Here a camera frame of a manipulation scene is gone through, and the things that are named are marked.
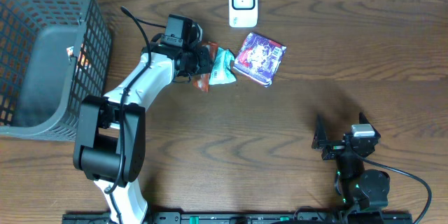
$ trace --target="wooden table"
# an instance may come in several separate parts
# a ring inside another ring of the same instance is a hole
[[[253,29],[229,27],[228,0],[98,2],[115,36],[106,90],[133,70],[144,45],[120,6],[160,24],[170,13],[188,16],[207,40],[234,53],[249,32],[288,47],[269,88],[238,75],[210,93],[186,84],[161,91],[147,112],[140,175],[151,204],[184,211],[341,204],[335,162],[311,149],[316,114],[340,138],[364,111],[382,135],[370,158],[430,184],[423,223],[448,219],[448,0],[260,0]],[[74,169],[73,148],[0,140],[0,223],[60,223],[68,211],[107,211],[99,189]],[[389,174],[388,209],[416,218],[424,187]]]

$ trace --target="white smart plug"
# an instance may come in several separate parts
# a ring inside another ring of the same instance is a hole
[[[254,27],[258,20],[258,0],[229,0],[229,25]]]

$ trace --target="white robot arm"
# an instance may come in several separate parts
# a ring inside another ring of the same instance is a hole
[[[148,53],[141,55],[140,63],[133,70],[133,72],[114,90],[106,93],[104,96],[108,97],[110,102],[120,103],[123,95],[123,89],[129,82],[144,68],[148,62]],[[166,55],[159,53],[152,53],[152,61],[149,69],[145,70],[142,75],[130,87],[125,104],[138,104],[149,109],[153,103],[154,98],[166,85],[170,84],[175,77],[174,61],[169,59]],[[120,129],[118,123],[111,123],[112,128]],[[107,204],[111,210],[111,220],[119,223],[116,208],[118,208],[122,223],[142,223],[146,212],[148,210],[148,203],[141,194],[139,180],[127,183],[126,187],[117,187],[113,192],[113,197],[109,197],[104,193],[105,189],[111,187],[113,182],[105,180],[97,180],[94,182],[103,192]]]
[[[147,41],[137,19],[122,11]],[[147,43],[136,69],[117,88],[103,97],[87,96],[80,106],[73,164],[102,190],[110,219],[119,224],[143,223],[148,211],[137,179],[146,147],[145,112],[176,76],[205,74],[213,67],[208,49],[200,46],[202,30],[192,20],[170,15],[165,33],[155,38],[161,43]],[[104,136],[98,127],[119,129],[120,137]]]

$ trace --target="card game box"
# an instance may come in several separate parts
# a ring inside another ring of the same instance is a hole
[[[269,87],[285,52],[286,46],[251,32],[243,42],[234,68],[259,84]]]

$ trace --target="gray plastic basket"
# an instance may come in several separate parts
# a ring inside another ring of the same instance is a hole
[[[96,0],[0,0],[0,134],[74,140],[81,101],[103,92],[110,48]]]

